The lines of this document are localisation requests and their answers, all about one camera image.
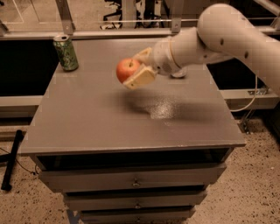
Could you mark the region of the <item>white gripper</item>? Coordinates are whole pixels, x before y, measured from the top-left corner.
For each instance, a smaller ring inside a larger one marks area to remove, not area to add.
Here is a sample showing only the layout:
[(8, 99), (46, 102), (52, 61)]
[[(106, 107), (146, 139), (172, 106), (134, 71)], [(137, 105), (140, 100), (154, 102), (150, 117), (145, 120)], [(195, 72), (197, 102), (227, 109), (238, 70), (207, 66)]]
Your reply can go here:
[(152, 48), (147, 47), (143, 49), (135, 54), (133, 59), (144, 65), (141, 65), (123, 83), (128, 89), (137, 89), (150, 84), (156, 79), (157, 73), (168, 76), (180, 70), (180, 67), (174, 62), (172, 57), (170, 37), (158, 41)]

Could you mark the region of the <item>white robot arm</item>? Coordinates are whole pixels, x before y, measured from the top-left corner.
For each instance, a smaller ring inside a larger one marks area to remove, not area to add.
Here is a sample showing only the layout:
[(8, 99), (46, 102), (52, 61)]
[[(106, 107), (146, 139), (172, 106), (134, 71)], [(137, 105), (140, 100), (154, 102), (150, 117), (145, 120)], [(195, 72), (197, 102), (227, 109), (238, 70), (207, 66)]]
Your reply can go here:
[(280, 95), (280, 41), (259, 31), (236, 8), (224, 3), (207, 7), (195, 27), (162, 38), (136, 54), (140, 67), (123, 85), (140, 88), (159, 74), (174, 75), (190, 65), (218, 63), (229, 57), (242, 62)]

